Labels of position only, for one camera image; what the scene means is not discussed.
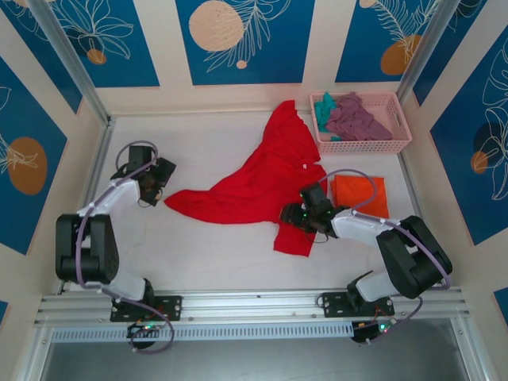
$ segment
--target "plastic basket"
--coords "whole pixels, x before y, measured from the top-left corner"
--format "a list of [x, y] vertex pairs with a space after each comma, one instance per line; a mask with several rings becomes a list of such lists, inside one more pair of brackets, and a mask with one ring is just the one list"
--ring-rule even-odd
[[[312, 93], [310, 95], [310, 107], [312, 109], [312, 119], [316, 131], [317, 147], [320, 153], [346, 153], [346, 152], [366, 152], [366, 153], [399, 153], [413, 139], [406, 118], [402, 113], [402, 108], [398, 102], [397, 95], [391, 91], [376, 92], [357, 92], [362, 99], [365, 109], [374, 115], [374, 118], [393, 134], [393, 140], [344, 140], [331, 141], [336, 135], [333, 133], [323, 133], [319, 131], [318, 121], [314, 103], [323, 100], [325, 93]], [[329, 93], [336, 101], [342, 95], [348, 93]]]

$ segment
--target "white table surface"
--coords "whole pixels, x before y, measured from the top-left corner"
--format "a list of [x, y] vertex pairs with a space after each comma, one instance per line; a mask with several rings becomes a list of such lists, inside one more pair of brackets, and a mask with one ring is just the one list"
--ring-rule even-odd
[[[269, 117], [264, 112], [119, 117], [98, 191], [106, 189], [115, 172], [118, 151], [139, 139], [154, 142], [162, 157], [177, 164], [164, 197], [182, 189], [210, 189], [251, 155]], [[301, 117], [312, 127], [309, 114]], [[355, 168], [384, 177], [391, 217], [414, 213], [396, 155], [329, 155], [321, 164], [326, 171]], [[183, 216], [163, 202], [155, 208], [136, 206], [123, 217], [114, 226], [121, 266], [149, 279], [157, 290], [345, 287], [383, 265], [378, 250], [350, 240], [314, 244], [309, 258], [275, 252], [275, 224], [210, 224]]]

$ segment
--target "teal cloth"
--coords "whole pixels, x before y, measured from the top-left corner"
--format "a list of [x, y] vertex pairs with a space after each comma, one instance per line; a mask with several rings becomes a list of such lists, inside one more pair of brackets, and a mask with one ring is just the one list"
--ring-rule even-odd
[[330, 119], [330, 112], [337, 108], [337, 104], [329, 93], [323, 95], [321, 102], [314, 103], [314, 111], [316, 113], [317, 129], [322, 133], [327, 133], [326, 123]]

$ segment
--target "purple cloth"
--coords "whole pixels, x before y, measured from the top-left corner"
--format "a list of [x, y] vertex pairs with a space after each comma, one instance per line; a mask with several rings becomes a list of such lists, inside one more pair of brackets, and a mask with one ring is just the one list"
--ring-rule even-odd
[[356, 93], [343, 95], [330, 113], [326, 129], [343, 140], [392, 140], [394, 137], [362, 106]]

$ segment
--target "orange towel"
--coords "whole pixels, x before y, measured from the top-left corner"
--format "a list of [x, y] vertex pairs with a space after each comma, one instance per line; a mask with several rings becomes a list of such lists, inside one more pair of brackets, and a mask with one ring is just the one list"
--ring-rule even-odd
[[[359, 212], [371, 214], [376, 217], [389, 218], [387, 190], [384, 186], [384, 178], [373, 177], [378, 187], [378, 195], [374, 201], [358, 209]], [[336, 175], [330, 182], [333, 199], [337, 206], [355, 206], [372, 196], [372, 185], [364, 177]]]

